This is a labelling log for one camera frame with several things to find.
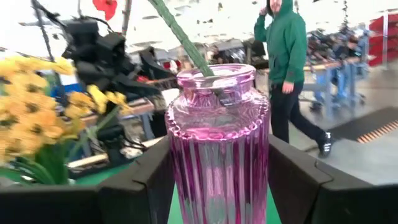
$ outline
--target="ribbed glass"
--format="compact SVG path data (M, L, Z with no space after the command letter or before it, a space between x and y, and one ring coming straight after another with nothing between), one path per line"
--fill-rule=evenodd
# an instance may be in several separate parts
M165 118L185 224L266 223L268 99L250 65L179 73L182 94Z

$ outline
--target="black pants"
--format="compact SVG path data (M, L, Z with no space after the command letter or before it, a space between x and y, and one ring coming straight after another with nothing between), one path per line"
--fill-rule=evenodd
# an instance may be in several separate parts
M324 130L312 124L300 112L299 94L303 83L295 83L293 92L282 93L282 84L270 86L271 126L275 137L289 143L289 121L310 139L321 144L325 138Z

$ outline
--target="hand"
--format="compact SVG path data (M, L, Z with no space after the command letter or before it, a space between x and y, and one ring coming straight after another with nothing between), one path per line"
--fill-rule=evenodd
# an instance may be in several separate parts
M292 93L293 89L294 89L294 83L285 81L284 85L282 86L282 93L284 94Z
M262 15L262 16L266 16L267 13L268 13L268 10L267 10L266 7L263 7L263 8L260 10L260 15Z

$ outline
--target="artificial flower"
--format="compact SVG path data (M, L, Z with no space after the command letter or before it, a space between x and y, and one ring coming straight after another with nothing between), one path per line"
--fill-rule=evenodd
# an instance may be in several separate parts
M101 92L101 90L96 85L89 85L87 87L87 92L93 97L94 102L97 105L97 112L98 113L105 113L106 111L106 104L108 103L108 97Z
M69 105L65 109L65 116L71 119L79 119L82 116L87 115L89 112L89 110L85 110L84 108L80 108L75 105Z
M7 112L9 115L20 117L29 113L29 108L27 105L21 101L11 101L8 104Z
M78 139L79 133L86 128L86 123L81 119L72 119L67 123L58 119L57 126L63 129L61 139Z
M37 57L29 57L29 66L31 70L50 70L52 63Z
M21 116L18 124L13 125L12 129L19 134L34 134L42 144L55 144L63 134L63 129L57 126L57 115L51 110L40 110Z
M18 156L32 156L43 146L43 141L34 133L23 132L12 139L15 143L8 147L6 155L11 160Z
M0 61L0 77L8 80L9 77L13 76L18 72L19 67L12 60Z
M36 106L38 110L54 110L57 105L54 98L41 93L31 93L19 99L28 105Z
M5 139L0 139L0 166L6 161L6 150L8 148L8 142Z
M9 60L13 61L18 66L20 72L27 72L32 70L30 67L29 57L18 55L11 57Z
M108 100L116 105L122 106L122 114L127 114L131 110L130 106L126 103L126 96L120 92L112 93L110 91L106 92Z
M48 85L46 79L36 75L34 72L16 73L10 79L10 84L6 85L6 92L10 95L17 94L20 91L30 93L43 92Z
M0 96L0 114L5 113L8 110L8 105L11 102L11 97Z
M63 75L75 74L75 67L63 57L55 59L55 63L51 64L51 69Z
M5 126L0 125L0 140L5 140L8 138L8 129Z
M69 102L80 108L94 109L93 100L86 94L80 92L72 92L69 94Z

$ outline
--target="green hoodie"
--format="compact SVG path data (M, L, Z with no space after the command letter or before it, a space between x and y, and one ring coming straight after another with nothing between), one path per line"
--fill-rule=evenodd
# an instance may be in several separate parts
M269 80L272 83L303 82L307 56L307 33L303 18L293 12L293 0L282 0L274 15L267 0L268 14L274 18L267 29L265 16L260 15L254 26L254 38L267 42Z

